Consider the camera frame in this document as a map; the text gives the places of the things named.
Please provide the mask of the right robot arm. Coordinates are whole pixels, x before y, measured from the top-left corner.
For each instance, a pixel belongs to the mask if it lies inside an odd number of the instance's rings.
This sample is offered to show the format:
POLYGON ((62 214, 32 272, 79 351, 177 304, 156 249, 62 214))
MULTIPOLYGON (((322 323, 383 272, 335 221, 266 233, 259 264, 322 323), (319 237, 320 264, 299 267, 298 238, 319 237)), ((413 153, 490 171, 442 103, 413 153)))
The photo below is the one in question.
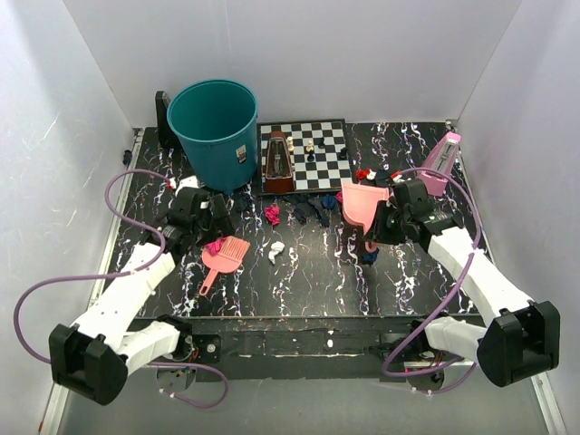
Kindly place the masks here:
POLYGON ((513 285, 479 249, 459 219, 437 210, 420 179, 396 184, 394 204, 380 202, 373 221, 377 242, 412 241, 440 263, 455 279, 452 298, 463 291, 476 306, 481 326, 443 314, 445 302, 414 326, 386 356, 382 371, 403 351, 421 360, 440 352, 455 361, 475 363, 487 379, 505 387, 554 370, 560 356, 560 313, 550 302, 536 302, 513 285))

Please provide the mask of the pink dustpan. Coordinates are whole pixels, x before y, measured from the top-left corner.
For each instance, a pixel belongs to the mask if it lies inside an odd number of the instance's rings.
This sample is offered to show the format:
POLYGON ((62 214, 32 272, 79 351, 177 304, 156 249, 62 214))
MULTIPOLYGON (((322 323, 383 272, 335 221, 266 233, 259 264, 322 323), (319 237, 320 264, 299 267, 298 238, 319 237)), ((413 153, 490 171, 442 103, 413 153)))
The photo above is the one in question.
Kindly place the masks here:
POLYGON ((361 227, 366 237, 372 229, 380 201, 388 201, 390 190, 342 181, 343 217, 351 225, 361 227))

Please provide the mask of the pink hand brush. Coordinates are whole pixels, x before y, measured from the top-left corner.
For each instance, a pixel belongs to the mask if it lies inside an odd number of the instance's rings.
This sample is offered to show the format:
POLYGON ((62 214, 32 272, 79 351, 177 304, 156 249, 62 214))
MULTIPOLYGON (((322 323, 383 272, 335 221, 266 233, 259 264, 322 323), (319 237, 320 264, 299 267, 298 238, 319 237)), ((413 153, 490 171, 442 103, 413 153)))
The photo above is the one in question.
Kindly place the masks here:
POLYGON ((226 237, 222 242, 220 250, 211 255, 210 249, 206 246, 202 251, 202 261, 208 268, 199 294, 206 296, 219 274, 232 274, 242 265, 244 257, 250 247, 250 243, 237 237, 226 237))

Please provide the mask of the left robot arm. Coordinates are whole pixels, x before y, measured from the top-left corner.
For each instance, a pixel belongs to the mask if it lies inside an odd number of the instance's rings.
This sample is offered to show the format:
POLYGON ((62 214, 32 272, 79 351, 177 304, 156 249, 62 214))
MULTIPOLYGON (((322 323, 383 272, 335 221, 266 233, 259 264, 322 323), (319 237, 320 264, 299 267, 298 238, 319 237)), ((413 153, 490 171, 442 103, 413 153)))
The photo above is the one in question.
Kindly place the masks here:
POLYGON ((70 326, 49 335, 55 383, 100 405, 118 397, 128 377, 162 359, 180 366, 200 356, 191 324, 168 314, 138 332, 129 327, 158 285, 192 247, 232 235, 226 201, 202 188, 180 188, 159 227, 133 248, 123 277, 111 280, 97 301, 70 326))

